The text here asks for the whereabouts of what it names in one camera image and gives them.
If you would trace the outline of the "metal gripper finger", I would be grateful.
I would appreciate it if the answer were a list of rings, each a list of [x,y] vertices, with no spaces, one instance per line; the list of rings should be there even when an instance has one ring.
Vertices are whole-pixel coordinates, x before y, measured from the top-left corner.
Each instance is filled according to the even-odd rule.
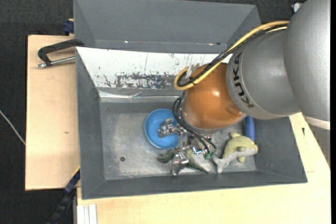
[[[172,159],[172,175],[177,176],[188,163],[185,153],[177,153]]]
[[[163,138],[166,136],[170,136],[173,134],[174,124],[172,118],[165,119],[157,130],[157,134],[159,138]]]

